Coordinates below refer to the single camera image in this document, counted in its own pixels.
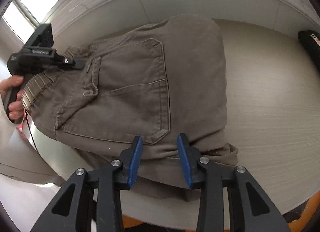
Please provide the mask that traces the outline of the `person's left hand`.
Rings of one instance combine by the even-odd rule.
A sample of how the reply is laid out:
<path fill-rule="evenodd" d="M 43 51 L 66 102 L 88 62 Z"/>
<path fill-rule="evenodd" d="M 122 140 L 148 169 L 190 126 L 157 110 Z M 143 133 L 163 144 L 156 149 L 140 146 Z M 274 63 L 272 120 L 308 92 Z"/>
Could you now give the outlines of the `person's left hand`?
<path fill-rule="evenodd" d="M 9 120 L 16 122 L 22 118 L 24 114 L 24 107 L 21 101 L 22 92 L 17 89 L 21 87 L 24 82 L 23 76 L 13 75 L 1 81 L 1 98 L 5 101 L 8 98 L 8 106 L 5 107 L 5 112 Z"/>

